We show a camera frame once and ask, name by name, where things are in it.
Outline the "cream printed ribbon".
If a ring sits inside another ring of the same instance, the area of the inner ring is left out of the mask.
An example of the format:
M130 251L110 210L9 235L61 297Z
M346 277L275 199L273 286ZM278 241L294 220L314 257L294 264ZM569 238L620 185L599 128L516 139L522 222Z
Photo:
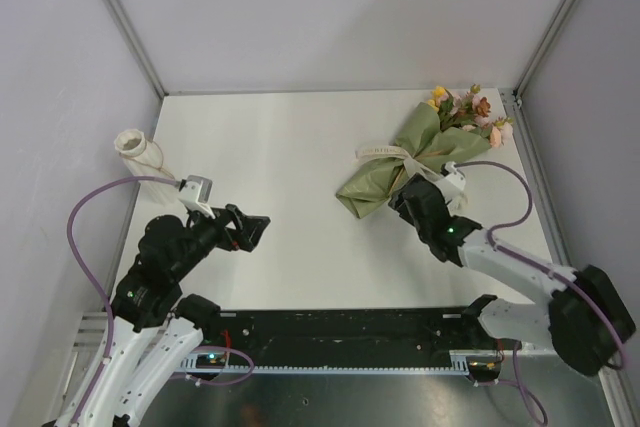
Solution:
M364 147L355 151L355 158L361 162L369 162L378 159L400 159L403 162L404 170L408 178L414 175L420 175L427 180L438 179L439 174L434 172L416 157L412 156L407 150L399 146L381 145Z

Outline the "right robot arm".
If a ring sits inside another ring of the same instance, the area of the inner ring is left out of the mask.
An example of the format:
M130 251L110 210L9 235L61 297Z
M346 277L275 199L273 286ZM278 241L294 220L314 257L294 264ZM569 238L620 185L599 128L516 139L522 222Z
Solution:
M391 209L439 261L479 272L526 298L517 304L484 295L461 323L463 340L484 348L494 339L553 350L569 367L594 376L613 365L636 325L609 276L546 262L499 241L481 224L449 212L442 192L416 175L394 193Z

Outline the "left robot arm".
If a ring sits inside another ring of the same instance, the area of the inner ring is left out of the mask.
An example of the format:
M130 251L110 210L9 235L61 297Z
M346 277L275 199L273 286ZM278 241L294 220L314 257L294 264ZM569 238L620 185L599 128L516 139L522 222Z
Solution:
M219 307L180 282L214 249L253 251L269 226L235 205L151 220L109 304L100 350L56 426L137 426L183 359L221 334Z

